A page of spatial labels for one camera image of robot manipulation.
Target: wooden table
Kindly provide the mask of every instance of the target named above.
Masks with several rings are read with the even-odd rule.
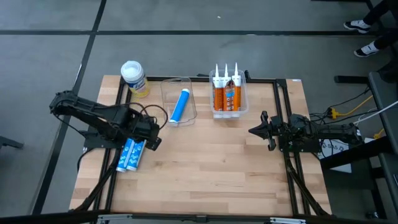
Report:
[[[120,76],[105,75],[98,102],[113,105]],[[162,105],[160,82],[150,83],[150,95],[143,105]],[[195,124],[165,127],[162,144],[154,152],[145,150],[137,172],[118,173],[112,212],[179,213],[207,215],[292,215],[282,153],[268,151],[268,141],[248,133],[260,124],[260,114],[277,115],[271,84],[249,83],[249,112],[237,121],[213,119],[208,83],[193,82],[198,111]],[[293,113],[308,116],[300,80],[287,80]],[[279,91],[284,105],[283,92]],[[287,120],[284,106],[284,120]],[[150,114],[162,118],[157,109]],[[324,210],[330,204],[320,163],[313,155],[301,153],[305,183]],[[70,208],[79,206],[98,181],[104,150],[87,154],[80,166]],[[299,189],[295,188],[299,211],[303,213]],[[108,186],[103,190],[104,208]]]

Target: glue bottle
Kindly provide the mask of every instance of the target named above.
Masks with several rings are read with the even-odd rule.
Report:
[[[238,75],[238,63],[235,63],[235,73],[232,76],[232,81],[234,82],[234,100],[233,100],[233,111],[241,110],[241,85],[242,85],[242,77]]]
[[[221,77],[218,76],[218,65],[216,64],[216,77],[213,78],[213,99],[214,110],[223,110],[223,82]]]
[[[222,78],[222,84],[223,84],[223,111],[232,111],[234,89],[233,89],[232,79],[228,77],[227,64],[225,64],[225,73],[224,77]],[[230,118],[231,115],[228,113],[224,113],[223,117]]]

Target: sneaker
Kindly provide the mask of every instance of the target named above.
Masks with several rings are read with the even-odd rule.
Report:
[[[370,44],[364,46],[363,48],[354,51],[354,54],[357,57],[368,57],[368,56],[374,55],[378,52],[379,52],[379,49],[377,49],[374,46],[374,42],[371,42]]]
[[[371,29],[371,26],[367,25],[362,20],[345,22],[344,27],[349,30],[356,30],[356,31],[360,32],[361,34],[365,34],[365,33],[369,32],[369,30]]]

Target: transparent container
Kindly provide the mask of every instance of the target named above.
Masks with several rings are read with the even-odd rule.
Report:
[[[190,91],[190,94],[180,121],[177,123],[170,122],[174,108],[177,105],[178,99],[180,98],[181,91],[185,88]],[[163,108],[166,110],[167,115],[169,116],[167,126],[181,127],[194,124],[198,113],[195,106],[195,100],[193,99],[191,79],[188,77],[181,77],[164,80],[160,83],[160,89],[162,90]]]
[[[224,77],[225,70],[218,70],[219,76]],[[232,77],[235,70],[228,70],[228,76]],[[214,119],[237,119],[249,111],[248,90],[246,86],[246,79],[244,72],[238,70],[238,75],[241,77],[241,110],[240,111],[216,111],[214,109],[214,95],[213,95],[213,77],[216,77],[216,70],[212,70],[209,74],[210,79],[210,106],[213,112]]]

